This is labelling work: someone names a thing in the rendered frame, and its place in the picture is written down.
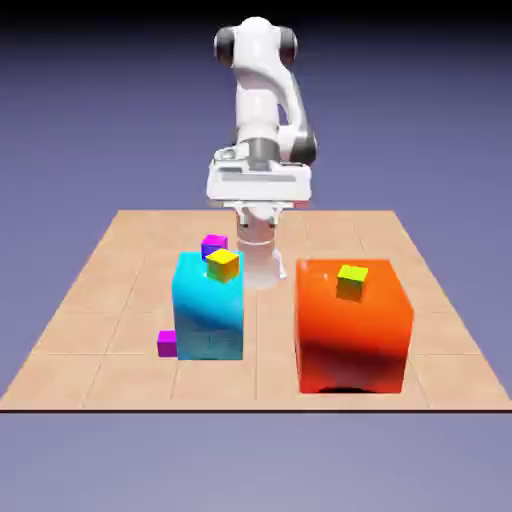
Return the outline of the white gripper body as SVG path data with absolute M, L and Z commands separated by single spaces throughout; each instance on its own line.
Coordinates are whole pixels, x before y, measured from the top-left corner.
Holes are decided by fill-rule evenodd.
M 270 163 L 270 169 L 251 170 L 248 162 L 212 161 L 206 194 L 217 202 L 307 202 L 311 199 L 309 166 Z

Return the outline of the small magenta cube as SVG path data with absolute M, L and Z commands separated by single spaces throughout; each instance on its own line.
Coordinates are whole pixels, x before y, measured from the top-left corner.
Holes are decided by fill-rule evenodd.
M 177 357 L 177 338 L 175 330 L 160 330 L 157 337 L 159 357 Z
M 228 249 L 228 237 L 226 235 L 208 234 L 201 242 L 201 257 L 206 257 L 219 249 Z

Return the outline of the small yellow cube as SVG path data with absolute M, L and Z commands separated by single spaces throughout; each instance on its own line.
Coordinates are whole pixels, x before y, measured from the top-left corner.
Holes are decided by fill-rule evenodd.
M 220 248 L 206 256 L 207 276 L 221 283 L 236 278 L 240 272 L 240 259 L 237 253 Z

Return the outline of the small yellow-green cube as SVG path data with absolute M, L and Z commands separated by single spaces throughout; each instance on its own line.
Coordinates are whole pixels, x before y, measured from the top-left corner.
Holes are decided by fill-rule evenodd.
M 368 272 L 367 267 L 343 264 L 337 275 L 336 296 L 340 299 L 359 302 Z

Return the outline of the large cyan box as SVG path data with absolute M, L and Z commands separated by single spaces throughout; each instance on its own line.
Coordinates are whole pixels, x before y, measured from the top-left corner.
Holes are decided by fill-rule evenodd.
M 226 283 L 208 276 L 198 252 L 179 254 L 172 305 L 180 360 L 241 360 L 244 339 L 244 276 Z

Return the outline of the large orange box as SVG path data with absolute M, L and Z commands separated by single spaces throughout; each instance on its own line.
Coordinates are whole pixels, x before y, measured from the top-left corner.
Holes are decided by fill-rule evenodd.
M 369 269 L 359 302 L 336 296 L 343 264 Z M 389 260 L 299 259 L 294 314 L 302 393 L 402 390 L 414 310 Z

